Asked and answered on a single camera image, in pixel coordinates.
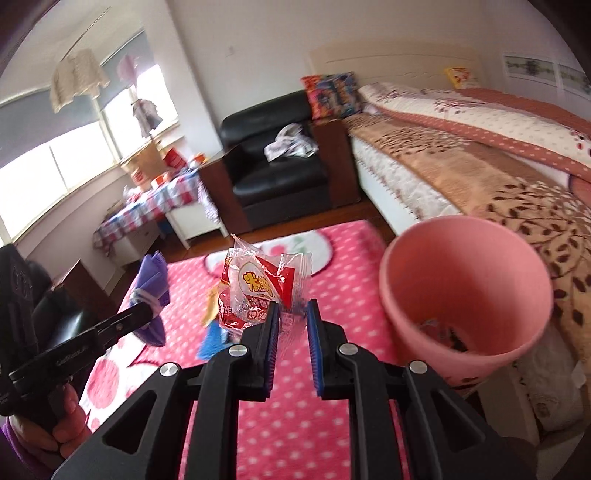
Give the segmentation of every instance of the window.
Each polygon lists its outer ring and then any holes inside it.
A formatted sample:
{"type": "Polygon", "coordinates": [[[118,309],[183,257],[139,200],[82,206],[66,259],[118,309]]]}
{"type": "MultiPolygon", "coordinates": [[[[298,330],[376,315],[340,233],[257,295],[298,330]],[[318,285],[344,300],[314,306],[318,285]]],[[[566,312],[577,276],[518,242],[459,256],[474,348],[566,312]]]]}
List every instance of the window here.
{"type": "Polygon", "coordinates": [[[54,138],[49,146],[68,190],[113,166],[113,154],[98,122],[54,138]]]}
{"type": "Polygon", "coordinates": [[[39,145],[0,168],[0,218],[10,238],[113,162],[95,122],[39,145]]]}
{"type": "MultiPolygon", "coordinates": [[[[170,99],[158,65],[154,65],[138,76],[137,95],[139,98],[154,102],[159,116],[162,117],[163,121],[152,132],[153,135],[159,134],[177,120],[177,111],[170,99]]],[[[129,91],[124,90],[104,109],[111,133],[123,158],[128,157],[146,143],[134,118],[132,101],[129,91]]]]}
{"type": "MultiPolygon", "coordinates": [[[[159,134],[177,121],[177,111],[158,65],[138,76],[137,95],[154,102],[163,121],[159,134]]],[[[123,158],[145,144],[125,90],[104,108],[123,158]]],[[[69,192],[115,164],[99,122],[76,128],[0,168],[0,246],[15,239],[69,192]]]]}

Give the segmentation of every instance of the red bag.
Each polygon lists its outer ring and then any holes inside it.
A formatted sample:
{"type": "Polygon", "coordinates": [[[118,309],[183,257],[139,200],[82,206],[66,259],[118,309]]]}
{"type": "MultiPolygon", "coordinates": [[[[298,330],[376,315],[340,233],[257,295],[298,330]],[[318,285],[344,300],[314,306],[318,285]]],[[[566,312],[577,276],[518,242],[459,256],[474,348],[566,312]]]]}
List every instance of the red bag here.
{"type": "Polygon", "coordinates": [[[187,166],[187,161],[180,153],[177,152],[177,149],[174,147],[171,148],[164,156],[164,163],[177,171],[187,166]]]}
{"type": "Polygon", "coordinates": [[[270,302],[276,301],[282,319],[286,320],[282,320],[280,337],[293,339],[294,332],[304,320],[312,270],[311,254],[269,256],[235,235],[233,237],[234,248],[226,254],[220,282],[221,326],[242,334],[250,325],[264,322],[270,302]]]}

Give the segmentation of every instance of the black leather armchair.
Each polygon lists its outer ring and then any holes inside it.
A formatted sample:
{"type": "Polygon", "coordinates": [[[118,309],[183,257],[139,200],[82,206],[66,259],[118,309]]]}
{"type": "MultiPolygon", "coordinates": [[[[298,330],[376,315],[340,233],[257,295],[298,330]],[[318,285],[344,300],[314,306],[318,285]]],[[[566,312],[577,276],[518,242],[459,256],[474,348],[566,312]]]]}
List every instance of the black leather armchair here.
{"type": "Polygon", "coordinates": [[[344,125],[338,120],[313,124],[311,118],[307,95],[299,91],[224,119],[220,137],[225,151],[203,165],[200,175],[229,232],[251,231],[360,199],[344,125]],[[264,148],[291,123],[315,138],[318,154],[268,162],[264,148]]]}

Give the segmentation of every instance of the box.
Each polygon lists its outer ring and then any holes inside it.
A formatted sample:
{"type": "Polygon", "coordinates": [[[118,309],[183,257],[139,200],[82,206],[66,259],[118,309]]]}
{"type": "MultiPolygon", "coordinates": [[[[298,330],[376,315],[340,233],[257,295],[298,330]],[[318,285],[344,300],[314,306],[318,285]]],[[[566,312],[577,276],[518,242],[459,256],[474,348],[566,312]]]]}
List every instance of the box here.
{"type": "Polygon", "coordinates": [[[137,186],[150,183],[168,170],[154,142],[148,143],[121,164],[137,186]]]}

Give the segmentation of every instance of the pink trash can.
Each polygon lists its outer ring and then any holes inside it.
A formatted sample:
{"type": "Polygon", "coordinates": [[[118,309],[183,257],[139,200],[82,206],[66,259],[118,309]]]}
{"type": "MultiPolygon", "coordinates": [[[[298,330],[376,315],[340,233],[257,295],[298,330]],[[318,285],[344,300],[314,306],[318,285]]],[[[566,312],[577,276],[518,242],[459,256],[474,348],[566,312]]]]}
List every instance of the pink trash can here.
{"type": "Polygon", "coordinates": [[[450,385],[482,380],[523,355],[553,307],[533,248],[497,223],[460,215],[418,223],[392,242],[379,292],[404,346],[450,385]],[[426,323],[453,331],[467,351],[427,335],[426,323]]]}

